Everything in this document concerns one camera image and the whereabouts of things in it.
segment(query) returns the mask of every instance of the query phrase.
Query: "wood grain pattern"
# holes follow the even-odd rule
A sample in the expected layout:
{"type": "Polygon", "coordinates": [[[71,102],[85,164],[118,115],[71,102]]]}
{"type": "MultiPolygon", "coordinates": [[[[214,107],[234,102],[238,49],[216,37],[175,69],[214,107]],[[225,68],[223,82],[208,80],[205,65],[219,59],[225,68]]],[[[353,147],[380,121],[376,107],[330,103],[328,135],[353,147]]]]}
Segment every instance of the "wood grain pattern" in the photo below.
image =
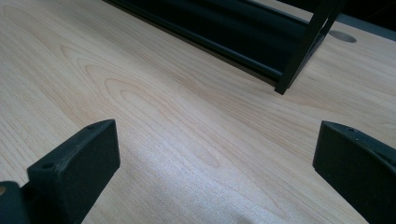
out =
{"type": "Polygon", "coordinates": [[[364,223],[312,159],[324,119],[396,147],[396,45],[333,29],[358,42],[327,36],[281,96],[105,2],[1,0],[0,179],[115,119],[121,168],[84,223],[364,223]]]}

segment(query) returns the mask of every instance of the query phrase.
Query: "black plastic piece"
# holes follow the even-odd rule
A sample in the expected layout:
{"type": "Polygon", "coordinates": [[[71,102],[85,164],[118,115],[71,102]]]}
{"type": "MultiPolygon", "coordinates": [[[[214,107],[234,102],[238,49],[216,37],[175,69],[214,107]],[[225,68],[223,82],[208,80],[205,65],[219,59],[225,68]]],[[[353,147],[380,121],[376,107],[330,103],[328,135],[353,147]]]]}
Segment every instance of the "black plastic piece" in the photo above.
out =
{"type": "MultiPolygon", "coordinates": [[[[20,223],[81,223],[119,167],[116,122],[97,122],[30,166],[21,192],[16,183],[1,182],[15,196],[4,201],[0,195],[0,206],[16,204],[6,215],[27,214],[29,221],[20,223]]],[[[0,215],[0,223],[14,223],[0,215]]]]}
{"type": "Polygon", "coordinates": [[[345,0],[322,0],[311,22],[250,0],[106,0],[276,82],[283,94],[345,0]]]}
{"type": "Polygon", "coordinates": [[[395,148],[323,121],[313,165],[368,222],[396,223],[395,148]]]}

